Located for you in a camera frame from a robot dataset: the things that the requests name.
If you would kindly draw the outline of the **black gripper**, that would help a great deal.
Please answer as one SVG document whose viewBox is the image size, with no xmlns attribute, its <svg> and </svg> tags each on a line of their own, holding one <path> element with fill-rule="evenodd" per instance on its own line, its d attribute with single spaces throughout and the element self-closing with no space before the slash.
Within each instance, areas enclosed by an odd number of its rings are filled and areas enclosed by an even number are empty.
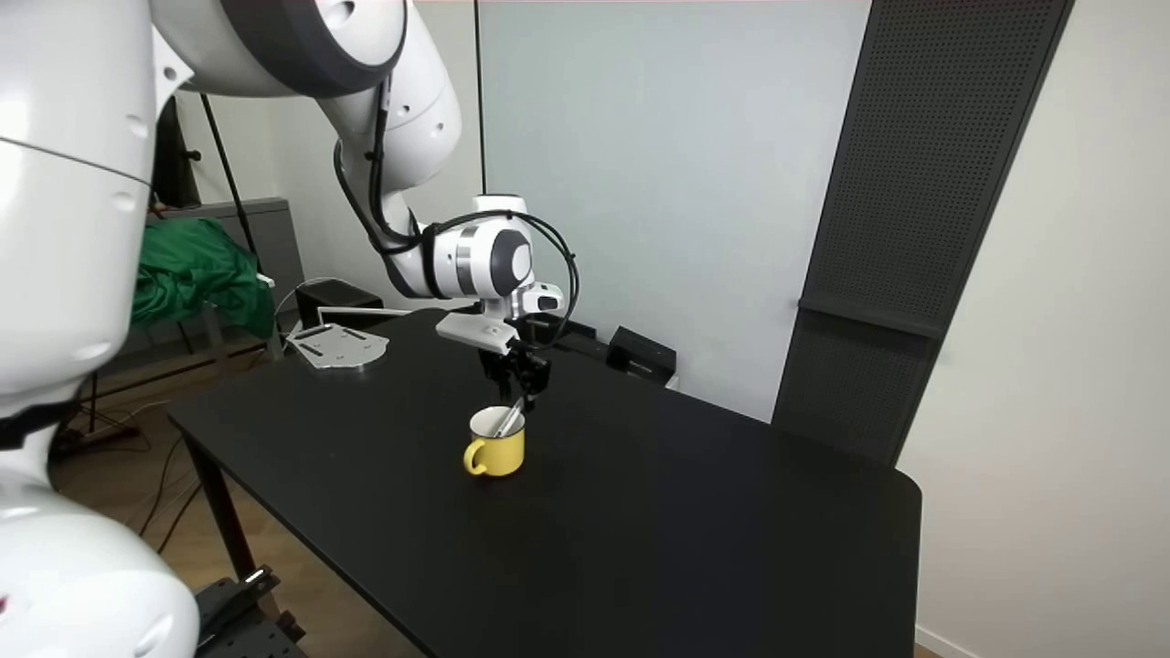
<svg viewBox="0 0 1170 658">
<path fill-rule="evenodd" d="M 526 353 L 518 363 L 518 388 L 526 401 L 540 398 L 553 379 L 550 353 L 584 353 L 584 358 L 599 353 L 596 327 L 581 321 L 562 321 L 556 315 L 522 315 L 511 321 L 511 327 L 518 332 L 517 353 Z M 479 349 L 479 365 L 503 398 L 517 398 L 509 353 Z"/>
</svg>

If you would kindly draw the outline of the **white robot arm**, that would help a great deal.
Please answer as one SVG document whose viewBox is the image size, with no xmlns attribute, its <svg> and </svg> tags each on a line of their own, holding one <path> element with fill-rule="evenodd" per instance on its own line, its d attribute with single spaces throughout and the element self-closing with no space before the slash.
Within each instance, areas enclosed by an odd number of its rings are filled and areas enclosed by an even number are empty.
<svg viewBox="0 0 1170 658">
<path fill-rule="evenodd" d="M 127 340 L 152 215 L 195 198 L 176 96 L 309 97 L 395 292 L 540 390 L 533 321 L 573 276 L 533 273 L 556 225 L 517 198 L 425 224 L 406 193 L 461 143 L 417 0 L 0 0 L 0 658 L 199 658 L 208 616 L 125 522 L 61 498 L 50 446 Z"/>
</svg>

